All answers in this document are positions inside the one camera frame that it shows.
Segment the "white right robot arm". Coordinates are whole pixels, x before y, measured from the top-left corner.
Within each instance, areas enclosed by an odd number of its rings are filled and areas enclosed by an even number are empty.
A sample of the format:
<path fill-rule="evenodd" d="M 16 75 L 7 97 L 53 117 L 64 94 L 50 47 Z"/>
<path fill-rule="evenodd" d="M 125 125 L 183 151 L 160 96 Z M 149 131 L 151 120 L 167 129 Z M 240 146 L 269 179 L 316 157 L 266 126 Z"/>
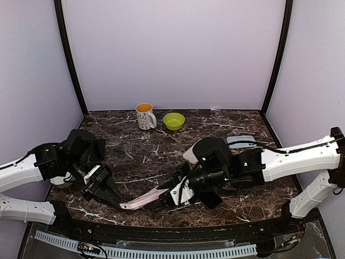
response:
<path fill-rule="evenodd" d="M 188 205 L 200 201 L 209 210 L 220 205 L 222 199 L 213 188 L 248 189 L 290 175 L 320 170 L 316 179 L 298 196 L 282 206 L 282 217 L 275 229 L 287 234 L 296 219 L 307 214 L 332 192 L 344 189 L 344 135 L 333 127 L 330 135 L 315 142 L 289 148 L 271 148 L 252 142 L 254 149 L 239 154 L 231 152 L 235 144 L 249 144 L 248 140 L 226 142 L 222 138 L 203 138 L 192 147 L 197 159 L 194 168 L 187 163 L 176 170 L 174 177 L 159 186 L 158 196 L 164 206 Z"/>

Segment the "beige phone case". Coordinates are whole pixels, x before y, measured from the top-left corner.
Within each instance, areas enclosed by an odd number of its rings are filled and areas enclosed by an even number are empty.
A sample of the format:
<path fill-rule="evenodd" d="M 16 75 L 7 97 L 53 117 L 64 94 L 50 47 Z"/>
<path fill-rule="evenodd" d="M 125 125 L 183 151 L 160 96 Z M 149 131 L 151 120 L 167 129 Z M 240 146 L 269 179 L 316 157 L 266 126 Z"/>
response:
<path fill-rule="evenodd" d="M 198 160 L 193 153 L 193 148 L 194 146 L 191 146 L 187 151 L 184 152 L 183 159 L 189 162 L 190 164 L 195 165 L 196 163 L 198 163 Z"/>

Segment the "pink phone case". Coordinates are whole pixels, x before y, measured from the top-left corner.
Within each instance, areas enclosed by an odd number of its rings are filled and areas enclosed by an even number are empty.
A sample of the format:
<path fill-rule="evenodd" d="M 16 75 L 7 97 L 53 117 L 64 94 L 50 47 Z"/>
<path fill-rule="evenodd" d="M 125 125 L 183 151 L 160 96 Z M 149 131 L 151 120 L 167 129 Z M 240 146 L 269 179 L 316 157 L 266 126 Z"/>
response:
<path fill-rule="evenodd" d="M 154 188 L 149 192 L 131 200 L 128 202 L 120 203 L 120 208 L 124 210 L 137 210 L 145 205 L 157 200 L 161 194 L 163 194 L 168 189 L 157 189 Z"/>

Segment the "light blue phone case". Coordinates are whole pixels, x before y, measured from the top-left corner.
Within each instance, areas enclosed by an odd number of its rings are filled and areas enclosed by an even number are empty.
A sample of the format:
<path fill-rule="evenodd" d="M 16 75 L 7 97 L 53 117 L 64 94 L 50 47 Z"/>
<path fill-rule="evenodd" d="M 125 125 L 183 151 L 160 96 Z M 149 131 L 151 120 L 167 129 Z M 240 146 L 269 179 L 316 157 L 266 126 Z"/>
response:
<path fill-rule="evenodd" d="M 251 135 L 227 137 L 226 142 L 230 149 L 253 149 L 257 147 L 256 140 Z"/>

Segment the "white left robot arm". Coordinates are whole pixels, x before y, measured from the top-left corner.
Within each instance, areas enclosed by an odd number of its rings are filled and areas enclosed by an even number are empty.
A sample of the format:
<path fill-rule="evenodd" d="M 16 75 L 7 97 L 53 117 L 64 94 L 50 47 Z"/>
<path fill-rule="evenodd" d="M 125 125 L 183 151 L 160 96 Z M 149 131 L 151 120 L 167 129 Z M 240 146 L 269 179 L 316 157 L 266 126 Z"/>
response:
<path fill-rule="evenodd" d="M 41 144 L 17 161 L 1 166 L 1 192 L 27 183 L 50 181 L 61 186 L 83 183 L 85 200 L 119 208 L 125 197 L 113 181 L 113 173 L 102 164 L 105 139 L 89 131 L 73 129 L 66 140 Z M 67 206 L 62 201 L 33 202 L 1 195 L 1 219 L 55 225 L 64 235 L 76 231 Z"/>

